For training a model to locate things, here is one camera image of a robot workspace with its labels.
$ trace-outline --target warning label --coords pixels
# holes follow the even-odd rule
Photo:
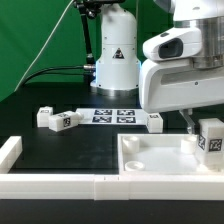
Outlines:
[[[120,48],[117,49],[116,53],[113,56],[114,59],[124,59],[124,55]]]

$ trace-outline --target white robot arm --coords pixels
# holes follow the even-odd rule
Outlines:
[[[155,0],[174,28],[144,43],[140,103],[148,113],[224,103],[224,1]]]

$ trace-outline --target white block with marker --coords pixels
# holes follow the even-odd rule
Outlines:
[[[201,131],[195,156],[209,168],[220,168],[224,162],[224,123],[217,118],[202,119],[199,123]]]
[[[49,117],[49,129],[58,132],[72,128],[77,126],[83,118],[83,114],[72,111],[56,114]]]
[[[148,114],[146,127],[149,133],[163,133],[163,119],[160,114]]]
[[[48,127],[51,115],[53,115],[53,107],[41,107],[37,113],[37,127]]]

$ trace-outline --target black table surface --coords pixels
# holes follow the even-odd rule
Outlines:
[[[83,83],[31,83],[0,103],[0,146],[22,136],[23,153],[10,173],[117,174],[117,134],[147,134],[145,126],[79,125],[61,132],[37,128],[40,107],[140,109],[138,96],[107,97]],[[194,110],[193,119],[223,116],[224,106]],[[164,133],[186,133],[178,112],[161,114]],[[222,201],[0,200],[0,223],[223,223]]]

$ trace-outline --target green screen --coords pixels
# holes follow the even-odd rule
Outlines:
[[[0,100],[11,94],[39,53],[70,0],[1,0],[0,7]],[[136,15],[136,1],[121,6]],[[144,61],[142,44],[172,27],[171,16],[152,0],[138,1],[138,58]],[[89,20],[94,56],[101,54],[100,17]],[[29,72],[52,66],[85,64],[85,44],[80,15],[70,7],[43,54]],[[44,77],[35,81],[82,82],[82,76]]]

